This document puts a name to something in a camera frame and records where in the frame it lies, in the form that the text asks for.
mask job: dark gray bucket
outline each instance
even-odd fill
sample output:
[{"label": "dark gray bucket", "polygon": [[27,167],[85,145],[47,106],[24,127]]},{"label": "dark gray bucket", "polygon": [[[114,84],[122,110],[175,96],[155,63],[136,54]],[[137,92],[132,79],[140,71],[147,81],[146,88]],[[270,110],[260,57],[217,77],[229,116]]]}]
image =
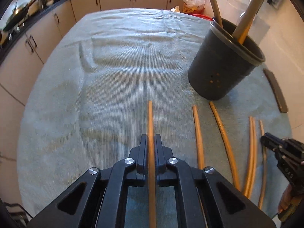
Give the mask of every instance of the dark gray bucket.
[{"label": "dark gray bucket", "polygon": [[231,34],[236,25],[222,19],[221,28],[213,19],[189,70],[191,86],[202,97],[218,100],[261,63],[265,56],[257,44],[247,36],[243,45]]}]

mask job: red basket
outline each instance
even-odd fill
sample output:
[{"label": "red basket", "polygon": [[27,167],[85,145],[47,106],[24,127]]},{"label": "red basket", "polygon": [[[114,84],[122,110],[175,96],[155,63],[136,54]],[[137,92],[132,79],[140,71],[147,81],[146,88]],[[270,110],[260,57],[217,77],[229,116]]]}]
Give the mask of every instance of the red basket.
[{"label": "red basket", "polygon": [[203,14],[192,14],[193,16],[195,17],[199,17],[199,18],[202,18],[202,19],[205,19],[205,20],[208,20],[208,21],[213,21],[212,18],[210,18],[209,16],[207,15],[203,15]]}]

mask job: silver screw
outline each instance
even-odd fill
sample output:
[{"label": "silver screw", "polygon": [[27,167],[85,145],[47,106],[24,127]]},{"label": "silver screw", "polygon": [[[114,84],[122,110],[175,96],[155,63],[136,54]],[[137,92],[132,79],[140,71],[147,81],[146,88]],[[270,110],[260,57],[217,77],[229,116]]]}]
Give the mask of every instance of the silver screw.
[{"label": "silver screw", "polygon": [[170,158],[170,159],[168,159],[168,161],[170,164],[176,164],[178,160],[177,160],[177,158]]},{"label": "silver screw", "polygon": [[214,168],[210,167],[210,166],[207,166],[205,167],[204,171],[207,173],[207,174],[213,174],[214,173]]},{"label": "silver screw", "polygon": [[132,158],[126,158],[125,159],[126,164],[132,164],[133,162],[134,162],[134,159],[132,159]]},{"label": "silver screw", "polygon": [[98,169],[96,167],[92,167],[91,169],[89,169],[89,174],[91,175],[95,175],[98,172]]}]

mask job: cabinet handle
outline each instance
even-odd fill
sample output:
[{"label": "cabinet handle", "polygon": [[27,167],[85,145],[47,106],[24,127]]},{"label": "cabinet handle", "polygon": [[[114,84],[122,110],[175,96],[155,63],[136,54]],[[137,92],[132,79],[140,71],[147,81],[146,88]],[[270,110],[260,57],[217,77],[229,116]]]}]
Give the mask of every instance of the cabinet handle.
[{"label": "cabinet handle", "polygon": [[35,42],[35,39],[33,38],[33,36],[32,36],[32,35],[30,35],[30,36],[29,36],[29,38],[30,38],[30,39],[32,39],[32,40],[34,41],[34,44],[35,44],[35,49],[36,49],[36,48],[37,48],[37,44],[36,44],[36,42]]},{"label": "cabinet handle", "polygon": [[60,22],[59,22],[59,18],[58,18],[58,14],[57,13],[54,13],[54,17],[57,17],[57,24],[59,24]]},{"label": "cabinet handle", "polygon": [[34,53],[34,50],[33,50],[32,46],[31,46],[31,44],[29,43],[28,40],[25,41],[25,44],[28,44],[30,46],[30,48],[31,48],[31,52]]}]

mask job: table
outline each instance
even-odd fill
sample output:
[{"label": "table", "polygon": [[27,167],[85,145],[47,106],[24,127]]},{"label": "table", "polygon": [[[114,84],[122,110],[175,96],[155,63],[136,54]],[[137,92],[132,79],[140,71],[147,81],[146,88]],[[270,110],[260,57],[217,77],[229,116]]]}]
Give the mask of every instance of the table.
[{"label": "table", "polygon": [[[118,9],[92,13],[62,39],[42,69],[25,107],[18,144],[18,176],[25,209],[36,215],[90,167],[104,169],[139,145],[146,133],[147,100],[155,133],[176,157],[196,167],[192,105],[198,106],[206,166],[232,182],[225,148],[208,101],[189,85],[187,70],[209,21],[171,11]],[[214,102],[226,127],[244,184],[249,119],[265,131],[291,136],[263,72],[256,68]],[[261,147],[251,200],[257,204]],[[287,185],[268,152],[263,210],[270,216]],[[129,191],[125,227],[147,227],[147,189]],[[172,187],[157,188],[158,227],[177,227]]]}]

